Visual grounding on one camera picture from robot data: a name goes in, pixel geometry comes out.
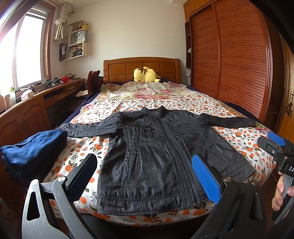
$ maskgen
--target curtain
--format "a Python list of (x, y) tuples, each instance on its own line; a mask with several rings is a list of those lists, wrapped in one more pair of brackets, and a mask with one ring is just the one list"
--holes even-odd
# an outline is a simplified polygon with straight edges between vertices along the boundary
[(60, 40), (63, 38), (63, 26), (67, 23), (68, 15), (72, 12), (71, 6), (67, 3), (63, 4), (60, 12), (60, 18), (55, 21), (55, 25), (57, 26), (55, 39)]

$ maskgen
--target floral bedspread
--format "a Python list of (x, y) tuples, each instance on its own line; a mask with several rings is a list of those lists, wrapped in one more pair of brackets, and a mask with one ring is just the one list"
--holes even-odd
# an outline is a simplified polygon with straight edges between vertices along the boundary
[[(131, 83), (125, 84), (127, 87), (113, 84), (104, 86), (97, 98), (83, 107), (81, 113), (72, 120), (72, 123), (99, 122), (118, 111), (140, 110), (142, 107), (155, 109), (162, 105), (167, 109), (187, 110), (195, 114), (207, 113), (219, 117), (234, 117), (230, 111), (226, 110), (215, 99), (205, 94), (188, 90), (185, 85), (175, 83)], [(128, 94), (123, 94), (122, 97), (121, 92), (125, 92), (126, 89), (129, 90), (132, 87), (134, 87), (133, 90), (129, 91)], [(164, 95), (164, 97), (158, 98), (158, 92), (161, 92), (160, 94)], [(258, 147), (257, 138), (261, 135), (266, 136), (269, 130), (262, 125), (257, 128), (228, 129), (213, 127), (213, 129), (239, 153), (243, 154), (246, 160), (255, 168), (255, 173), (244, 182), (256, 179), (262, 185), (275, 168), (275, 162), (269, 154)], [(184, 210), (173, 210), (152, 215), (113, 216), (97, 213), (97, 181), (102, 161), (107, 154), (108, 143), (109, 138), (107, 137), (68, 138), (66, 148), (56, 160), (44, 182), (51, 182), (61, 175), (67, 176), (72, 168), (78, 166), (87, 154), (93, 153), (98, 158), (97, 169), (80, 200), (74, 203), (80, 213), (90, 213), (113, 223), (149, 226), (199, 217), (209, 213), (214, 207), (214, 203), (208, 201)], [(56, 216), (61, 217), (54, 200), (51, 200), (51, 205)]]

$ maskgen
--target pikachu plush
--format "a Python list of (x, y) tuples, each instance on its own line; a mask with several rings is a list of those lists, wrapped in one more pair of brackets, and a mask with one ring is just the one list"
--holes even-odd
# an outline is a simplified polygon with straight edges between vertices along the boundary
[(160, 79), (161, 77), (156, 75), (154, 70), (149, 67), (137, 68), (136, 70), (134, 70), (134, 81), (136, 82), (146, 81), (163, 83), (163, 81)]

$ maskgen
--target black jacket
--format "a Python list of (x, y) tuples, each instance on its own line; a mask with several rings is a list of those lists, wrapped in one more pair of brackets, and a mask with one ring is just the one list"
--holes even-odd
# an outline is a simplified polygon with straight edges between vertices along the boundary
[(255, 170), (212, 126), (254, 127), (255, 121), (158, 109), (117, 112), (100, 123), (62, 124), (69, 137), (110, 134), (98, 180), (97, 210), (108, 215), (142, 215), (188, 208), (208, 200), (191, 157), (201, 154), (234, 181)]

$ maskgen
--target hand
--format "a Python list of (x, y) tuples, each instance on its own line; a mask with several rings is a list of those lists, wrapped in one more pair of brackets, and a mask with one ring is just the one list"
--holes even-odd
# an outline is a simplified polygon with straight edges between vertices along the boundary
[[(278, 172), (281, 177), (278, 181), (278, 184), (277, 184), (277, 189), (276, 189), (276, 192), (275, 192), (275, 197), (273, 198), (272, 200), (272, 208), (275, 210), (275, 211), (278, 211), (280, 210), (282, 204), (283, 204), (283, 198), (282, 198), (282, 193), (283, 191), (285, 190), (285, 186), (283, 184), (283, 173), (281, 172)], [(293, 187), (290, 187), (287, 189), (287, 194), (291, 197), (294, 197), (294, 186)]]

